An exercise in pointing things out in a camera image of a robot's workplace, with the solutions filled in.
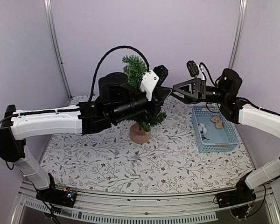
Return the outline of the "white cotton berry sprig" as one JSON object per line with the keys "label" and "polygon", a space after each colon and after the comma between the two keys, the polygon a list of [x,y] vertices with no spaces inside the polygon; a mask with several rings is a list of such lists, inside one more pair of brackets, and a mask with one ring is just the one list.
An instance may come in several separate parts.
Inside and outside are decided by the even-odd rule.
{"label": "white cotton berry sprig", "polygon": [[198,128],[199,128],[199,131],[203,134],[206,134],[208,132],[205,124],[203,124],[203,123],[198,124]]}

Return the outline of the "light blue plastic basket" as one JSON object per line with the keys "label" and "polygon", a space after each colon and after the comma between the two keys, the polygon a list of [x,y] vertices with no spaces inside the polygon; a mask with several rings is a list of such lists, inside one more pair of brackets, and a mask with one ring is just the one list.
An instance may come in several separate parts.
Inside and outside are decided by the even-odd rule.
{"label": "light blue plastic basket", "polygon": [[[223,121],[223,128],[216,129],[215,124],[210,120],[218,116]],[[192,123],[196,136],[196,143],[200,153],[230,152],[239,144],[238,135],[231,122],[221,113],[211,113],[205,106],[192,106]],[[198,124],[205,124],[208,132],[203,134],[199,131]],[[202,135],[210,140],[202,140]]]}

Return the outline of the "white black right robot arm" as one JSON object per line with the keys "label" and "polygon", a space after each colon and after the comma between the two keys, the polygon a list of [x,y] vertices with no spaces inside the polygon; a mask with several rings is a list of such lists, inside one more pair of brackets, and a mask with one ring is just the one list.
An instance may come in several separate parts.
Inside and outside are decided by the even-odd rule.
{"label": "white black right robot arm", "polygon": [[[242,79],[238,73],[226,68],[219,77],[217,86],[207,86],[201,78],[193,77],[189,81],[175,84],[173,90],[182,94],[176,98],[186,104],[219,103],[219,110],[228,121],[254,127],[280,139],[280,115],[238,97],[241,84]],[[217,202],[221,206],[227,206],[254,200],[255,188],[278,178],[280,178],[280,156],[239,179],[234,191],[217,194]]]}

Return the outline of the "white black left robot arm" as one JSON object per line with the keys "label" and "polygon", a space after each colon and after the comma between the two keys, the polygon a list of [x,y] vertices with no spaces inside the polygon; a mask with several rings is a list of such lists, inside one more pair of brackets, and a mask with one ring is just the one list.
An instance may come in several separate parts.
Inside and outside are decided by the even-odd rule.
{"label": "white black left robot arm", "polygon": [[0,158],[18,167],[49,202],[55,203],[60,192],[55,189],[53,177],[26,149],[26,139],[58,133],[99,133],[142,112],[155,116],[170,94],[169,88],[162,87],[167,76],[165,68],[155,67],[134,88],[125,73],[114,72],[99,79],[99,97],[95,101],[40,111],[9,105],[0,121]]}

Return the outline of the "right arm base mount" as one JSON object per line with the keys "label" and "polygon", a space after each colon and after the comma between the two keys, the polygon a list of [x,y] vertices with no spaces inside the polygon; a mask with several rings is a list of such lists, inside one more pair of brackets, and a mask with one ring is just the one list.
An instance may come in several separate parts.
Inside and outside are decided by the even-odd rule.
{"label": "right arm base mount", "polygon": [[216,194],[213,203],[219,208],[229,207],[234,218],[244,219],[249,216],[255,206],[255,200],[256,194],[253,190],[243,194],[237,190],[231,190]]}

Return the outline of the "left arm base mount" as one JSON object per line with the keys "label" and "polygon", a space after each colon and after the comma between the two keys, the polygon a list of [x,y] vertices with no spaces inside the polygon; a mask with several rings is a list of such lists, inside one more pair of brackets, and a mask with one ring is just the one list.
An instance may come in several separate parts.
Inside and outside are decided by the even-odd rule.
{"label": "left arm base mount", "polygon": [[36,190],[36,198],[53,205],[61,205],[73,208],[76,202],[77,192],[70,188]]}

